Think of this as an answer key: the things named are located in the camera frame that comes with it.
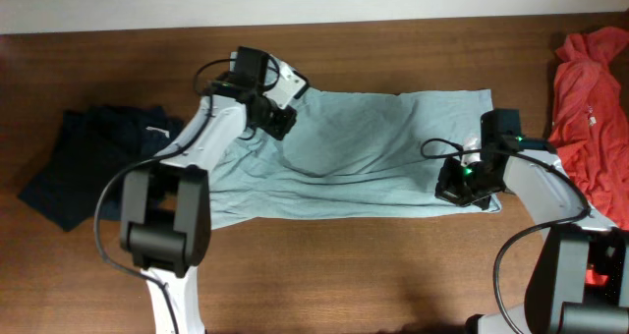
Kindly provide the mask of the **light blue t-shirt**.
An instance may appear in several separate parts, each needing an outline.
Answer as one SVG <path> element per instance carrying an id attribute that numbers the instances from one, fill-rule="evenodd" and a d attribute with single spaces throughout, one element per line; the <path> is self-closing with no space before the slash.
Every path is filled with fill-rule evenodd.
<path id="1" fill-rule="evenodd" d="M 210 175 L 211 227 L 255 218 L 427 218 L 477 213 L 434 190 L 448 141 L 480 134 L 491 92 L 399 94 L 323 91 L 294 104 L 282 140 L 263 131 L 230 144 Z"/>

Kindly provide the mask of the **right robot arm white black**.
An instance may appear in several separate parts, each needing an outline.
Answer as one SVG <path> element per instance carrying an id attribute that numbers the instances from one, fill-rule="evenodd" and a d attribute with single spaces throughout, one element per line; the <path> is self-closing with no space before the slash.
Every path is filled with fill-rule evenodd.
<path id="1" fill-rule="evenodd" d="M 628 234 L 588 202 L 548 141 L 522 135 L 518 111 L 486 112 L 480 139 L 440 158 L 436 198 L 486 210 L 496 194 L 509 192 L 534 222 L 508 239 L 494 260 L 498 312 L 471 316 L 465 332 L 627 333 Z M 524 301 L 507 308 L 499 286 L 502 259 L 536 232 L 544 243 Z"/>

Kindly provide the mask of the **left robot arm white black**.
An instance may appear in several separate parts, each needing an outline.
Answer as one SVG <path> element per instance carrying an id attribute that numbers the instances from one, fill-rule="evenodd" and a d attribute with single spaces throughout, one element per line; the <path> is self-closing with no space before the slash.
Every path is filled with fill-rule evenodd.
<path id="1" fill-rule="evenodd" d="M 200 107 L 167 147 L 124 175 L 120 247 L 147 284 L 158 333 L 202 333 L 198 267 L 211 235 L 209 177 L 246 130 L 282 140 L 310 84 L 289 64 L 241 46 L 196 83 Z"/>

